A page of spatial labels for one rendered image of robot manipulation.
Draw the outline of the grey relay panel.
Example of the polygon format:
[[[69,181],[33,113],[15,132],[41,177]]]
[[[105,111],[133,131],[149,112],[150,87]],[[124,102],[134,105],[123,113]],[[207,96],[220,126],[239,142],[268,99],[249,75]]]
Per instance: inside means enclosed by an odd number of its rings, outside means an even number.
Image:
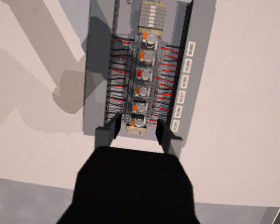
[[[117,136],[158,141],[157,120],[163,119],[184,140],[184,148],[215,5],[216,0],[90,0],[83,135],[95,136],[95,129],[118,113],[122,119]],[[142,29],[159,31],[152,67],[138,65]],[[137,67],[153,69],[151,82],[136,80]],[[149,98],[134,97],[135,85],[150,87]],[[131,113],[133,100],[147,102],[146,115]],[[129,129],[132,114],[145,117],[144,130]]]

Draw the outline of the grey relay with orange button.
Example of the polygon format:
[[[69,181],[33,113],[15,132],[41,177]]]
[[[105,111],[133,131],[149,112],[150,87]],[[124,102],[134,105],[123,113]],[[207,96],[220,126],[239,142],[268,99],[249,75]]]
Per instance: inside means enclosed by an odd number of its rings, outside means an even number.
[[[150,87],[135,85],[134,97],[148,98]]]
[[[156,50],[140,48],[138,65],[152,67],[152,65],[154,64],[155,52]]]
[[[133,100],[131,113],[146,115],[147,102]]]
[[[132,114],[130,119],[130,129],[144,130],[145,117],[143,115]]]
[[[155,30],[142,29],[140,48],[155,50],[157,45],[158,32]]]

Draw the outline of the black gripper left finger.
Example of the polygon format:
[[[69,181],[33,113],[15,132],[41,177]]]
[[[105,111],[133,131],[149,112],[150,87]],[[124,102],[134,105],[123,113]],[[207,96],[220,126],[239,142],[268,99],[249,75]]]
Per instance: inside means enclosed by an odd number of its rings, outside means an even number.
[[[104,126],[95,129],[94,150],[99,146],[110,146],[121,129],[122,114],[116,113],[113,118]]]

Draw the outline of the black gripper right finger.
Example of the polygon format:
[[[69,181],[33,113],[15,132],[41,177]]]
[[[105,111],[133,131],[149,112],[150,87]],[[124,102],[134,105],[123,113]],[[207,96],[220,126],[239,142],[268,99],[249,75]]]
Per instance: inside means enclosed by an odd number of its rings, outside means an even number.
[[[180,136],[175,136],[163,119],[157,120],[155,134],[163,152],[175,155],[180,159],[184,140]]]

